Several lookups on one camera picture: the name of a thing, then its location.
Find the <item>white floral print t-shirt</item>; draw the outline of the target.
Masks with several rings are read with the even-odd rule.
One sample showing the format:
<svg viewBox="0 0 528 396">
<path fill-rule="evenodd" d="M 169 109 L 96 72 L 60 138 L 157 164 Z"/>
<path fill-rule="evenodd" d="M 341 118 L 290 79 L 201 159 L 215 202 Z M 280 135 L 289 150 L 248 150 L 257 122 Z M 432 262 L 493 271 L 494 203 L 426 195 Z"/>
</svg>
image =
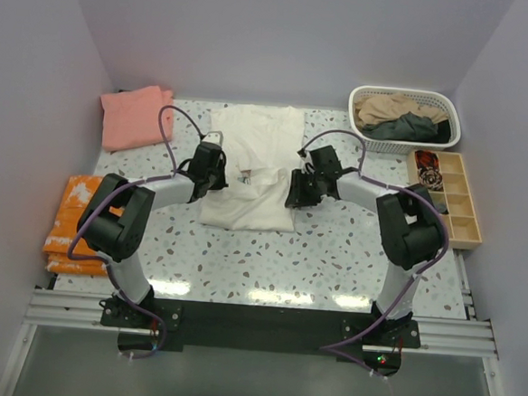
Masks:
<svg viewBox="0 0 528 396">
<path fill-rule="evenodd" d="M 300 166 L 305 115 L 299 108 L 248 104 L 210 113 L 211 130 L 223 134 L 228 186 L 202 198 L 199 222 L 231 231 L 295 229 L 285 201 L 291 172 Z"/>
</svg>

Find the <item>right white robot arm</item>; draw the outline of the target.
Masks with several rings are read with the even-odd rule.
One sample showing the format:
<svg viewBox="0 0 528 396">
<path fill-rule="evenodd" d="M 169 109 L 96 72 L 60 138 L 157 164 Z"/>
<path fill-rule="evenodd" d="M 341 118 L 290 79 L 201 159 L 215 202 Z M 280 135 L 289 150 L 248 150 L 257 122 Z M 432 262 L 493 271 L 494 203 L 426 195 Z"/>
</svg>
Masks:
<svg viewBox="0 0 528 396">
<path fill-rule="evenodd" d="M 419 279 L 448 250 L 448 229 L 426 187 L 400 187 L 344 167 L 332 146 L 298 151 L 304 166 L 291 172 L 286 206 L 313 207 L 325 197 L 358 204 L 378 218 L 382 250 L 388 260 L 374 320 L 356 335 L 324 348 L 334 350 L 365 337 L 388 335 L 410 326 Z"/>
</svg>

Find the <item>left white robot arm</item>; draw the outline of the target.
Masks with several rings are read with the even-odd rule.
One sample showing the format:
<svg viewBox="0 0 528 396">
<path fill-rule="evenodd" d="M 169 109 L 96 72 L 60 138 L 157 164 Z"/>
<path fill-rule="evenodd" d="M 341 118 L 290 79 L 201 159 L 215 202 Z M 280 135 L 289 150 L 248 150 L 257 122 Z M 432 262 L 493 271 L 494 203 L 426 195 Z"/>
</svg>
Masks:
<svg viewBox="0 0 528 396">
<path fill-rule="evenodd" d="M 101 323 L 157 331 L 167 330 L 154 288 L 142 270 L 139 247 L 151 212 L 171 205 L 194 203 L 208 192 L 224 189 L 226 155 L 218 132 L 203 138 L 193 157 L 171 175 L 133 182 L 107 174 L 77 223 L 77 236 L 67 256 L 76 260 L 75 246 L 84 240 L 105 266 L 114 287 L 101 300 Z"/>
</svg>

